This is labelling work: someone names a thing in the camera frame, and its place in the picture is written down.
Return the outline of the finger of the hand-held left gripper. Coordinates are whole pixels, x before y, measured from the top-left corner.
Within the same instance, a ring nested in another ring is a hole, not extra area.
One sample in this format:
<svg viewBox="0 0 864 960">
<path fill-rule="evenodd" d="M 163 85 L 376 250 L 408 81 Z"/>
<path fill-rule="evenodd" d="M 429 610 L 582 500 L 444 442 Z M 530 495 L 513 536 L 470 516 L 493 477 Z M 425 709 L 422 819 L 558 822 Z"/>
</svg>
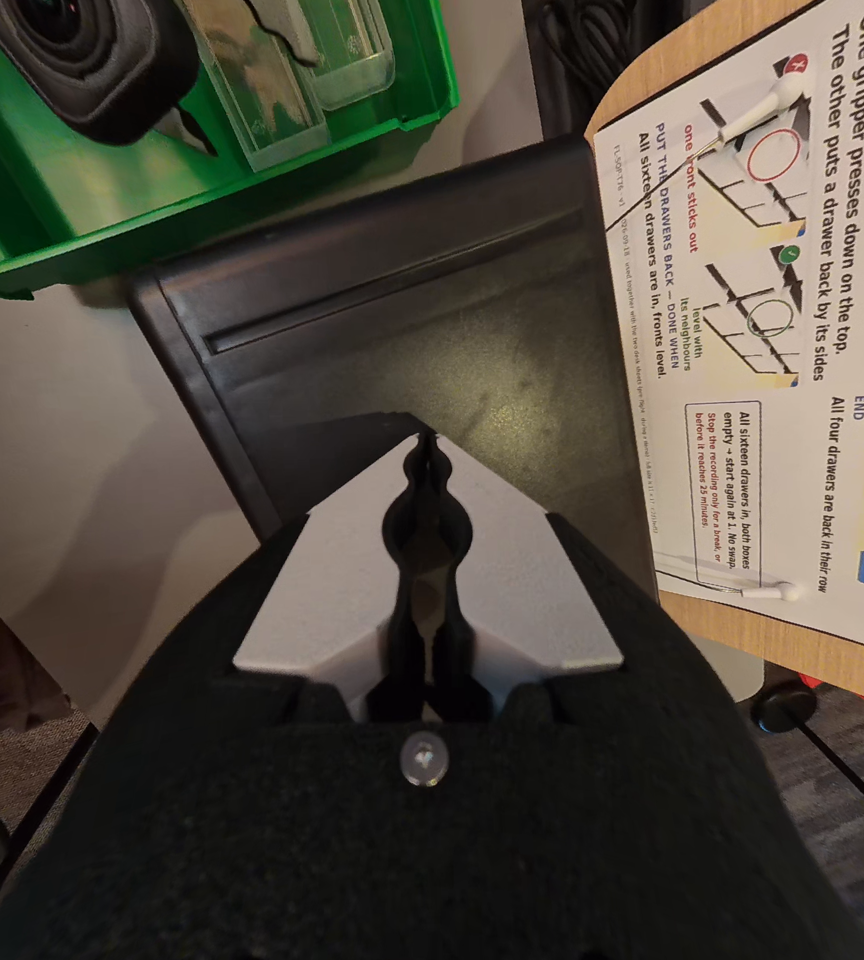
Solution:
<svg viewBox="0 0 864 960">
<path fill-rule="evenodd" d="M 321 57 L 309 22 L 298 1 L 244 1 L 258 30 L 281 42 L 293 61 L 313 69 Z"/>
</svg>

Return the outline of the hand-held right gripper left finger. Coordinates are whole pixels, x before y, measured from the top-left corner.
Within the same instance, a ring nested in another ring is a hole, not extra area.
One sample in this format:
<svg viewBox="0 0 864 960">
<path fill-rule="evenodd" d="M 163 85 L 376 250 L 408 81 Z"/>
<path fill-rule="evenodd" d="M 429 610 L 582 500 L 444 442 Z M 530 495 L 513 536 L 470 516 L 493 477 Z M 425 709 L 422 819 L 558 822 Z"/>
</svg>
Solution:
<svg viewBox="0 0 864 960">
<path fill-rule="evenodd" d="M 431 432 L 405 438 L 308 513 L 236 670 L 334 687 L 358 721 L 420 719 L 426 654 L 402 566 L 432 450 Z"/>
</svg>

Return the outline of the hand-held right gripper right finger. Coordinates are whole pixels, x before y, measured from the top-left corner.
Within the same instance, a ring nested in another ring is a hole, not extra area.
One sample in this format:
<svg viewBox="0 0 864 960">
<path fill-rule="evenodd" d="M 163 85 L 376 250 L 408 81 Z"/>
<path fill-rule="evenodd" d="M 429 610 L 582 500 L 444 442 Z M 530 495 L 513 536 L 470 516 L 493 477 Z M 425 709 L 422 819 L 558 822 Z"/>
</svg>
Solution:
<svg viewBox="0 0 864 960">
<path fill-rule="evenodd" d="M 449 552 L 430 708 L 486 722 L 522 685 L 618 669 L 624 656 L 546 510 L 443 435 L 427 455 Z"/>
</svg>

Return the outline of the clear plastic drawer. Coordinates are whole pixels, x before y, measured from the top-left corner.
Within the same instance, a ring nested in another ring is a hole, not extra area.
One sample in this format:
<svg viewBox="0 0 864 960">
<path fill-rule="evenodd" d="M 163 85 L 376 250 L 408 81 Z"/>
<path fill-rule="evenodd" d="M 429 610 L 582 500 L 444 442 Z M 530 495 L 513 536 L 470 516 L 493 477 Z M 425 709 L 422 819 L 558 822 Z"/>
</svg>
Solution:
<svg viewBox="0 0 864 960">
<path fill-rule="evenodd" d="M 243 155 L 260 172 L 330 143 L 328 126 L 299 65 L 246 2 L 185 1 L 198 53 Z"/>
<path fill-rule="evenodd" d="M 387 90 L 393 46 L 379 1 L 302 1 L 318 53 L 311 87 L 328 113 Z"/>
</svg>

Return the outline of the green plastic bin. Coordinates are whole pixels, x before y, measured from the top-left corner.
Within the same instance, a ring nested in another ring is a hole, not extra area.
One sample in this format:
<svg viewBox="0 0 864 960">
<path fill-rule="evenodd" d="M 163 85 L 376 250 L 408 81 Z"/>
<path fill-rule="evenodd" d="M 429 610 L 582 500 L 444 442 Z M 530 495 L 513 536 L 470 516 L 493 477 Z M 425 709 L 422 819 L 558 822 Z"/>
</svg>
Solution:
<svg viewBox="0 0 864 960">
<path fill-rule="evenodd" d="M 439 3 L 380 3 L 394 53 L 391 86 L 331 113 L 321 108 L 330 143 L 269 169 L 250 168 L 200 57 L 183 104 L 214 157 L 154 131 L 128 147 L 63 126 L 0 131 L 0 297 L 31 300 L 54 284 L 128 272 L 345 182 L 409 166 L 458 105 L 458 84 Z"/>
</svg>

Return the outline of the black drawer cabinet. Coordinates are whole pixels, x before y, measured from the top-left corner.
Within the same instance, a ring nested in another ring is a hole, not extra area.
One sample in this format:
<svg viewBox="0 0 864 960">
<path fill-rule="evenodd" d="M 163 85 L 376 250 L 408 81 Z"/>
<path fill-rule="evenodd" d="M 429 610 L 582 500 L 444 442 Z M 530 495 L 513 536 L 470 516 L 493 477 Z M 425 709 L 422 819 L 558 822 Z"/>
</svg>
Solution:
<svg viewBox="0 0 864 960">
<path fill-rule="evenodd" d="M 657 596 L 583 138 L 258 229 L 126 291 L 259 541 L 426 426 Z"/>
</svg>

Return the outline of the round wooden board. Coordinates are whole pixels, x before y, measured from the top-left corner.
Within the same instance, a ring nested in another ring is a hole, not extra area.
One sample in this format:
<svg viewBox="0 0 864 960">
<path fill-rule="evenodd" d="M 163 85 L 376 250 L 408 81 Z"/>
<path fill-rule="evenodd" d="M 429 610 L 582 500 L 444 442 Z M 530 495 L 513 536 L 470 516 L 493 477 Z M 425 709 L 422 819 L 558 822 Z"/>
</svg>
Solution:
<svg viewBox="0 0 864 960">
<path fill-rule="evenodd" d="M 656 42 L 607 90 L 586 128 L 584 138 L 598 171 L 611 164 L 604 150 L 594 146 L 600 129 L 806 6 L 805 1 L 714 2 Z M 667 591 L 658 597 L 664 611 L 692 636 L 864 697 L 864 646 L 859 643 L 705 598 Z"/>
</svg>

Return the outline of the printed instruction sheet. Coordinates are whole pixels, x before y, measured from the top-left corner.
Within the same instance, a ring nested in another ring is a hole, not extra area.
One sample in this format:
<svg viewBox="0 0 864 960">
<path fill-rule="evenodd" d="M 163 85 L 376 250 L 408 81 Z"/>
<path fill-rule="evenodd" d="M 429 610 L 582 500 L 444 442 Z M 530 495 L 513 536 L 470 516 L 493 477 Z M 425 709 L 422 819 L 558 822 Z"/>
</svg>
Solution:
<svg viewBox="0 0 864 960">
<path fill-rule="evenodd" d="M 864 645 L 864 2 L 594 146 L 659 586 Z"/>
</svg>

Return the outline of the black chair wheel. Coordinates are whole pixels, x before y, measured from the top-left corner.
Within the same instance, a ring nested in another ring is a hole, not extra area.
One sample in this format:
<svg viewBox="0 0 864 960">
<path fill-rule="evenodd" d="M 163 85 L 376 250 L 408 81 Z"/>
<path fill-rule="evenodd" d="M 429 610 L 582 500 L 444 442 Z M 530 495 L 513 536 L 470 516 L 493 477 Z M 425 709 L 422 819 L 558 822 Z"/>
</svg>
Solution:
<svg viewBox="0 0 864 960">
<path fill-rule="evenodd" d="M 802 730 L 818 707 L 814 690 L 800 682 L 789 681 L 762 690 L 750 706 L 750 719 L 762 732 L 781 735 Z"/>
</svg>

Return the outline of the white table pedestal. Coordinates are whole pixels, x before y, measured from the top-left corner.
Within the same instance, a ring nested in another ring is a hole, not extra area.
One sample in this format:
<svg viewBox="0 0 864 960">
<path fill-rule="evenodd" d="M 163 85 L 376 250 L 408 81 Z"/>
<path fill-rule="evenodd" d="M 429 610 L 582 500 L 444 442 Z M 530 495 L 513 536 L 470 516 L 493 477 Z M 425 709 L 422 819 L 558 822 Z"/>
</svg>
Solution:
<svg viewBox="0 0 864 960">
<path fill-rule="evenodd" d="M 762 689 L 766 668 L 760 656 L 711 640 L 703 654 L 734 702 L 749 701 Z"/>
</svg>

